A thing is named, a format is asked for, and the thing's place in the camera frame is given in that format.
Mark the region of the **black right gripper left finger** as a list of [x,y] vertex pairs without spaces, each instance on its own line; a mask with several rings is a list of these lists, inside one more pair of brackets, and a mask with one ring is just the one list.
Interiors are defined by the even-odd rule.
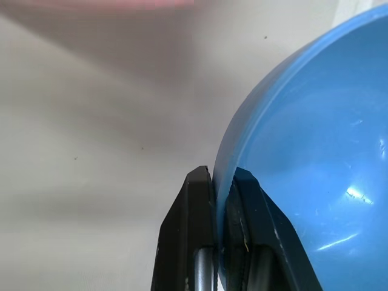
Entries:
[[189,172],[158,235],[152,290],[216,290],[215,194],[207,166]]

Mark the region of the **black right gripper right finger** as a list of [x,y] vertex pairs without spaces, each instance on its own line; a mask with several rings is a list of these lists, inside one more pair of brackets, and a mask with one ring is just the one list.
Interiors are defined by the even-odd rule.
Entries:
[[318,290],[296,231],[247,170],[237,168],[224,212],[226,290]]

